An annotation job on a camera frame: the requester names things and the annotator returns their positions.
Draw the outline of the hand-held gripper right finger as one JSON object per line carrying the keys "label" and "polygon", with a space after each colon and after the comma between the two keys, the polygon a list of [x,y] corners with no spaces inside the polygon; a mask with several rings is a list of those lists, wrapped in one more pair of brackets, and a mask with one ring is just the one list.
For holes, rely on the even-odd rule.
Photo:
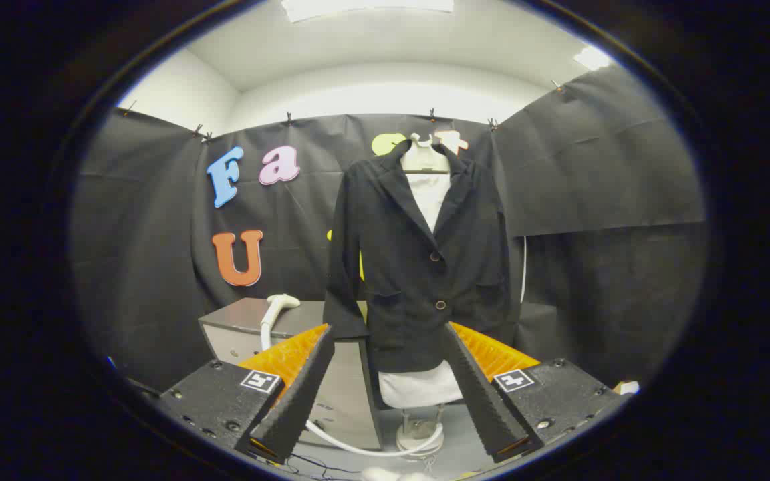
{"label": "hand-held gripper right finger", "polygon": [[441,329],[441,352],[494,462],[573,438],[620,405],[614,390],[575,363],[540,362],[458,323]]}

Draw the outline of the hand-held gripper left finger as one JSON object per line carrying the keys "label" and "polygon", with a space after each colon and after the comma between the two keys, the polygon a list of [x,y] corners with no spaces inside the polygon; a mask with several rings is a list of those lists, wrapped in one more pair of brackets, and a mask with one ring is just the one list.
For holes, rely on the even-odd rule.
{"label": "hand-held gripper left finger", "polygon": [[158,408],[220,450],[282,464],[333,355],[332,328],[319,325],[242,363],[209,360],[162,393]]}

